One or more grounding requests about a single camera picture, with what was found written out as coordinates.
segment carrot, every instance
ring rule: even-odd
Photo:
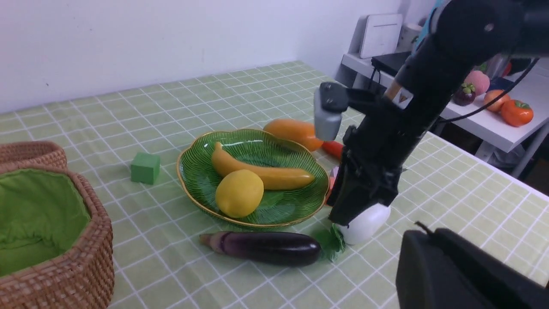
[[[326,141],[322,144],[322,149],[326,151],[330,156],[338,159],[341,162],[343,144],[336,141]]]

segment eggplant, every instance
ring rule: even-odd
[[[220,231],[199,239],[217,253],[278,266],[311,265],[321,255],[318,241],[298,233]]]

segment toy vegetable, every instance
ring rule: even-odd
[[[534,111],[530,106],[519,100],[509,100],[501,107],[501,117],[512,126],[522,126],[534,118]]]
[[[309,151],[318,150],[322,141],[315,136],[315,125],[294,119],[275,119],[269,122],[263,131],[279,139],[294,141],[305,146]]]
[[[327,154],[336,158],[341,162],[341,154],[343,153],[343,144],[336,141],[326,141],[322,143],[322,149],[326,151]]]
[[[280,266],[307,266],[321,254],[314,238],[298,233],[219,231],[199,239],[217,253]]]

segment green leaf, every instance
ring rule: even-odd
[[[312,237],[318,241],[322,248],[321,258],[328,259],[331,262],[335,262],[345,252],[347,247],[343,240],[343,235],[335,227],[335,224],[332,224],[330,230],[323,228],[316,231]]]
[[[515,100],[515,106],[523,109],[530,109],[530,106],[522,101]]]

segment lemon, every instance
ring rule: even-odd
[[[236,170],[221,180],[215,191],[215,202],[231,218],[244,218],[253,213],[263,198],[263,181],[247,169]]]

